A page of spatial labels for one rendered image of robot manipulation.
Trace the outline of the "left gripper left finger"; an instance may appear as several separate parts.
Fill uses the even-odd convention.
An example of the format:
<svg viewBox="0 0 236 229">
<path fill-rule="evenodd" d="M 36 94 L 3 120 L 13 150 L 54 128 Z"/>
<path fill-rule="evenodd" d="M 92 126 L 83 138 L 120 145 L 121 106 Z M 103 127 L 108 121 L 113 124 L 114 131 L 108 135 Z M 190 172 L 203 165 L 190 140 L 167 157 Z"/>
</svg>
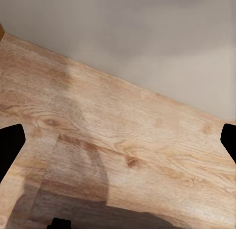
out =
<svg viewBox="0 0 236 229">
<path fill-rule="evenodd" d="M 21 124 L 0 129 L 0 183 L 26 142 Z"/>
</svg>

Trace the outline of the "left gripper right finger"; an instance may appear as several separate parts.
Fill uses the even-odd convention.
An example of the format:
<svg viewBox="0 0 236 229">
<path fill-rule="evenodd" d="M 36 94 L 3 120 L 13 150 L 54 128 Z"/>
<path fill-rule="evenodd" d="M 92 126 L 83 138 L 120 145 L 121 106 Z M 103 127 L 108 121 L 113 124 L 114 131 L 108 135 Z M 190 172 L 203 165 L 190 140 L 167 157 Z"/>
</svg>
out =
<svg viewBox="0 0 236 229">
<path fill-rule="evenodd" d="M 226 123 L 222 129 L 220 141 L 236 163 L 236 126 Z"/>
</svg>

